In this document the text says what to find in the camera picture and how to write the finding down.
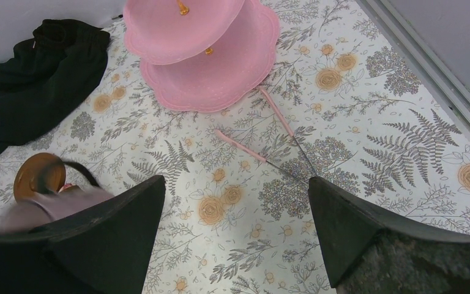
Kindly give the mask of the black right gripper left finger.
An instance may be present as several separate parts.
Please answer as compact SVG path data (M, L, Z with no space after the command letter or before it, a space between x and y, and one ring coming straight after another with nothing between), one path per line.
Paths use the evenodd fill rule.
M141 293L165 202L153 176L71 216L0 235L0 293Z

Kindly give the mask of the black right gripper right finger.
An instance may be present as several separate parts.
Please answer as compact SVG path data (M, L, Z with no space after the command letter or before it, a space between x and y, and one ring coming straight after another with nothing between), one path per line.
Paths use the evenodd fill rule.
M470 235L423 224L320 178L308 197L337 293L470 293Z

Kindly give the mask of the purple mug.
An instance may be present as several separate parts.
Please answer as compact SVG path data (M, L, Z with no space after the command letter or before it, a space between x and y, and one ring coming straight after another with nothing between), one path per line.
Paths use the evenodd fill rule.
M81 189L73 185L61 187L58 190L49 189L47 186L48 173L56 167L65 166L80 172L91 185L90 188ZM32 196L17 200L0 217L0 235L26 232L69 217L114 197L112 193L100 186L84 165L70 160L48 164L39 171L39 177L34 183L37 184L38 191L34 192Z

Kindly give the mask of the pink-handled metal tongs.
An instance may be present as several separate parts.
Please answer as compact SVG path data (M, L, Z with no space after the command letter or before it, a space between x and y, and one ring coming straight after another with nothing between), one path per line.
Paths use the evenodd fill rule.
M303 144L305 143L304 137L311 135L315 128L310 126L300 126L297 129L291 128L291 126L288 124L288 120L281 113L280 108L275 104L268 91L262 86L258 87L258 91L265 98L267 105L273 111L273 114L271 115L272 121L269 123L267 129L262 133L260 138L260 140L266 144L264 149L260 152L256 152L247 145L237 141L236 138L228 136L221 129L215 129L215 135L220 140L247 153L256 160L276 168L283 175L295 179L301 183L306 183L306 180L303 179L304 177L318 175L316 167L308 158L307 153L303 148ZM277 164L279 158L289 154L289 149L292 146L297 148L298 155L302 157L300 160L300 166L306 167L310 172L309 175L306 173L294 173L293 170L287 170L281 165Z

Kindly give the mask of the pink three-tier cake stand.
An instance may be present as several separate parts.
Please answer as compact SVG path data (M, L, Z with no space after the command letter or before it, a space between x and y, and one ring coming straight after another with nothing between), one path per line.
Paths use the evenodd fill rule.
M170 110L227 108L276 60L279 18L259 1L127 1L123 16L125 46Z

